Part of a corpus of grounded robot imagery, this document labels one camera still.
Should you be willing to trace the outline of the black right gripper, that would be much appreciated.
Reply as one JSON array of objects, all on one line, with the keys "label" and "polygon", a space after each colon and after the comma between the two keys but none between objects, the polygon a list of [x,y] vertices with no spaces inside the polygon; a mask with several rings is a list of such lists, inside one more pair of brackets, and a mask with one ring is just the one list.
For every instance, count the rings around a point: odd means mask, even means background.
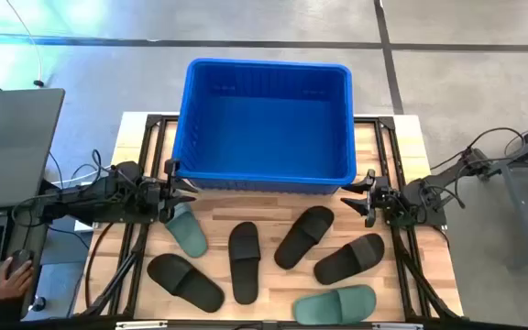
[{"label": "black right gripper", "polygon": [[373,169],[367,171],[363,180],[342,186],[342,189],[358,194],[368,191],[366,200],[341,198],[344,204],[366,217],[365,227],[375,225],[377,209],[386,213],[388,224],[396,224],[404,216],[404,205],[399,199],[399,192],[391,188],[388,177],[377,176]]}]

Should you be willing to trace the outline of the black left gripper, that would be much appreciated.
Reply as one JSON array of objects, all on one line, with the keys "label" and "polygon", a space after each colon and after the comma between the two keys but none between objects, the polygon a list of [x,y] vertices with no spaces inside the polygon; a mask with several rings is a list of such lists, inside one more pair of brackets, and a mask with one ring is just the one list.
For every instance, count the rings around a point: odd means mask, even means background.
[{"label": "black left gripper", "polygon": [[145,177],[144,187],[146,188],[146,203],[153,205],[157,209],[158,220],[162,224],[168,223],[174,217],[174,207],[176,213],[191,212],[191,202],[195,197],[181,196],[177,200],[176,189],[187,193],[198,193],[198,190],[185,179],[178,178],[177,170],[180,168],[178,159],[167,159],[164,163],[166,180]]}]

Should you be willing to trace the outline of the green rubber slide sandal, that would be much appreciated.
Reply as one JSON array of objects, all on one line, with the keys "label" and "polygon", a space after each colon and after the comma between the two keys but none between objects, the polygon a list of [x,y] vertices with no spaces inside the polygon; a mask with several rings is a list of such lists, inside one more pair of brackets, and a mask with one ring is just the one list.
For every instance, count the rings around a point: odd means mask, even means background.
[{"label": "green rubber slide sandal", "polygon": [[376,305],[371,287],[354,285],[299,298],[292,315],[300,325],[350,325],[370,317]]},{"label": "green rubber slide sandal", "polygon": [[187,203],[174,207],[174,216],[165,226],[187,256],[199,258],[207,251],[205,234]]}]

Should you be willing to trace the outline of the black rubber slide sandal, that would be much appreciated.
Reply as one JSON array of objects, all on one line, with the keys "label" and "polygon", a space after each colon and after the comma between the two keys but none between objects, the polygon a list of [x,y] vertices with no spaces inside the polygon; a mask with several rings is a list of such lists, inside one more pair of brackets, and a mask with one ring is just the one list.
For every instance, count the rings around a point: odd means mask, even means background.
[{"label": "black rubber slide sandal", "polygon": [[294,268],[321,241],[334,219],[333,211],[325,206],[306,209],[280,242],[274,254],[276,264],[284,270]]},{"label": "black rubber slide sandal", "polygon": [[147,274],[169,294],[204,312],[214,313],[224,303],[223,290],[179,255],[167,253],[155,257],[148,264]]},{"label": "black rubber slide sandal", "polygon": [[381,236],[374,233],[360,236],[319,260],[313,267],[313,275],[323,285],[333,284],[377,266],[384,253]]},{"label": "black rubber slide sandal", "polygon": [[242,222],[230,233],[228,257],[234,298],[252,304],[259,296],[259,232],[252,222]]}]

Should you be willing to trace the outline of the blue plastic bin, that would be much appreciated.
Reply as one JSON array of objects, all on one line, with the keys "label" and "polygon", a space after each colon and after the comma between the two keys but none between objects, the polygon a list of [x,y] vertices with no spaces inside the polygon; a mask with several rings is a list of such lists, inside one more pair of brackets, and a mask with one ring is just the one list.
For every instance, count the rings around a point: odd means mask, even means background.
[{"label": "blue plastic bin", "polygon": [[357,175],[351,72],[196,59],[171,156],[177,176],[201,189],[332,194]]}]

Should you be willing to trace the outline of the dark operator desk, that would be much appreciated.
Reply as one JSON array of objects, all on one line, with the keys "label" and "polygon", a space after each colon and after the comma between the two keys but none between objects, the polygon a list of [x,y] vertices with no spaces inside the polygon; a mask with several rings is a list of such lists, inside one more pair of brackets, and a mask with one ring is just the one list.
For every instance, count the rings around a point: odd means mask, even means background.
[{"label": "dark operator desk", "polygon": [[9,227],[7,230],[7,241],[5,245],[5,254],[0,260],[0,266],[4,261],[11,257],[12,253],[19,249],[28,249],[34,253],[32,267],[34,269],[31,286],[26,291],[25,295],[19,297],[23,300],[21,319],[26,316],[28,307],[36,299],[36,288],[38,287],[39,272],[40,272],[40,254],[43,249],[44,234],[46,229],[36,216],[30,214],[28,211],[24,212],[28,220],[20,220],[18,211],[9,211],[7,213]]}]

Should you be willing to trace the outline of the grey computer monitor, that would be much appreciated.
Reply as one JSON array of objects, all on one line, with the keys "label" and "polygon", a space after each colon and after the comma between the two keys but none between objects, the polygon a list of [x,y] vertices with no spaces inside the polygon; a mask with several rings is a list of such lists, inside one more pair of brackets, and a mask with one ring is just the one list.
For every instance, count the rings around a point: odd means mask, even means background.
[{"label": "grey computer monitor", "polygon": [[64,96],[60,88],[0,92],[0,207],[37,193]]}]

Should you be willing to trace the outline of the black computer mouse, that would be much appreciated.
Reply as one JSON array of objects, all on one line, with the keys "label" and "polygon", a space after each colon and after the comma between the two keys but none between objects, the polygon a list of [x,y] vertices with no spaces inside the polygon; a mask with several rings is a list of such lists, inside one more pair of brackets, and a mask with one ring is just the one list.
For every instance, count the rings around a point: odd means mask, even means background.
[{"label": "black computer mouse", "polygon": [[24,263],[33,259],[34,253],[28,249],[19,249],[12,253],[12,260],[8,267],[6,276],[9,278]]}]

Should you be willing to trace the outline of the person's hand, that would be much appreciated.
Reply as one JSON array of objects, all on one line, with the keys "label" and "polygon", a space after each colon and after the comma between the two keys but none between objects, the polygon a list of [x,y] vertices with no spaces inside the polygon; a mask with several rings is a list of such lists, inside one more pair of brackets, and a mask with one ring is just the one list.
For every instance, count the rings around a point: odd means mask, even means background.
[{"label": "person's hand", "polygon": [[33,279],[32,261],[24,262],[18,269],[6,275],[13,259],[7,258],[0,267],[0,300],[19,298],[25,295]]}]

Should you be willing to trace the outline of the black aluminium table frame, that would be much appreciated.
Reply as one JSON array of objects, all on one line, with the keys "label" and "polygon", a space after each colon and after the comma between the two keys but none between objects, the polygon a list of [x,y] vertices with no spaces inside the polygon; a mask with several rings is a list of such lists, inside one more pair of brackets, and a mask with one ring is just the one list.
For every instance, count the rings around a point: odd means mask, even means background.
[{"label": "black aluminium table frame", "polygon": [[[178,115],[124,113],[115,145],[113,163],[138,160],[145,165],[145,174],[163,173],[164,160],[171,155],[176,135]],[[397,186],[405,179],[414,180],[428,175],[429,165],[423,136],[416,115],[355,117],[355,139],[359,180],[367,169],[381,174],[387,165],[391,182]],[[208,241],[208,250],[200,258],[188,258],[163,224],[149,226],[148,239],[140,267],[133,266],[116,297],[110,300],[102,314],[124,314],[133,311],[132,319],[162,322],[167,330],[173,329],[233,329],[246,326],[256,329],[264,325],[269,329],[296,329],[292,318],[292,304],[296,299],[328,291],[334,287],[367,284],[377,294],[377,307],[368,318],[370,323],[404,321],[402,294],[397,264],[392,247],[391,230],[377,213],[377,223],[365,227],[363,218],[340,201],[342,197],[356,197],[351,192],[338,190],[334,195],[244,192],[204,190],[192,202],[192,210],[202,226]],[[292,226],[292,222],[308,207],[324,205],[335,213],[335,221],[320,243],[291,270],[284,270],[273,261],[273,254]],[[258,298],[250,305],[239,304],[233,296],[228,261],[227,241],[232,229],[243,221],[258,227],[261,260],[259,263]],[[91,267],[89,293],[96,299],[115,275],[122,261],[138,238],[140,225],[113,225],[99,240],[106,225],[93,232],[86,271]],[[354,277],[332,285],[318,283],[313,275],[314,264],[353,239],[379,234],[385,242],[385,255],[381,263]],[[445,238],[429,226],[415,227],[417,253],[423,275],[455,314],[462,316],[452,261]],[[163,290],[147,274],[149,262],[163,253],[174,253],[188,259],[195,268],[216,282],[225,293],[222,307],[207,313],[174,297]],[[85,280],[81,281],[74,312],[85,310]]]}]

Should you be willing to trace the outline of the silver metal bracket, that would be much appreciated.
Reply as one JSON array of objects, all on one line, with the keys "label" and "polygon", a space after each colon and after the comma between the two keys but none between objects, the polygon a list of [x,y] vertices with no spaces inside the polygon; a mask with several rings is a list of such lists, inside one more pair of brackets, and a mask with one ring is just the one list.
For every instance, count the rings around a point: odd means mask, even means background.
[{"label": "silver metal bracket", "polygon": [[162,320],[144,320],[117,322],[115,330],[166,330],[168,322]]},{"label": "silver metal bracket", "polygon": [[424,326],[409,323],[373,323],[372,330],[424,330]]}]

